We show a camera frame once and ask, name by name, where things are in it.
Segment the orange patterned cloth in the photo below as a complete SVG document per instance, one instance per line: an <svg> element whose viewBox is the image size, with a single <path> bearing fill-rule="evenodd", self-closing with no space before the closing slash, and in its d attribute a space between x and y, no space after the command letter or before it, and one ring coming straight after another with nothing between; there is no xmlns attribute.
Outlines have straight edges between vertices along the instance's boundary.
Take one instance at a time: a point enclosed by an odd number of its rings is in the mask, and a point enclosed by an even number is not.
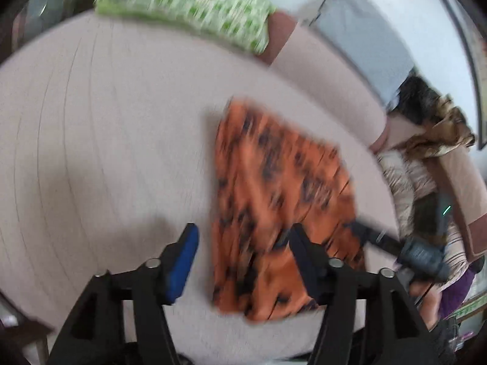
<svg viewBox="0 0 487 365"><path fill-rule="evenodd" d="M363 267L354 192L337 148L300 134L254 104L233 100L216 138L219 216L213 225L214 304L249 320L316 307L288 246L304 225L330 256Z"/></svg>

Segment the gray fabric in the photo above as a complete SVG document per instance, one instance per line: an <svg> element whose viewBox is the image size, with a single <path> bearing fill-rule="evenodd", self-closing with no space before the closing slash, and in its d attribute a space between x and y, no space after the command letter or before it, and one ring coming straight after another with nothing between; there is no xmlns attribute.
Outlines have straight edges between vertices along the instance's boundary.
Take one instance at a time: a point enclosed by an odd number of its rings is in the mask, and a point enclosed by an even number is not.
<svg viewBox="0 0 487 365"><path fill-rule="evenodd" d="M403 42L369 0L325 0L311 27L358 69L386 110L414 62Z"/></svg>

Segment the green patterned cloth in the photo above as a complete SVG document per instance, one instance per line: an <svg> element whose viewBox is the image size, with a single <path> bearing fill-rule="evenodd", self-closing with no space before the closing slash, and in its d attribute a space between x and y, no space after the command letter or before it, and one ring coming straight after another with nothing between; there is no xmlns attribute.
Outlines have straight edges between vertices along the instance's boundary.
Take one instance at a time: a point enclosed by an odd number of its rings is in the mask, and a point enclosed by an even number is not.
<svg viewBox="0 0 487 365"><path fill-rule="evenodd" d="M269 0L95 0L96 11L172 21L260 54L269 41Z"/></svg>

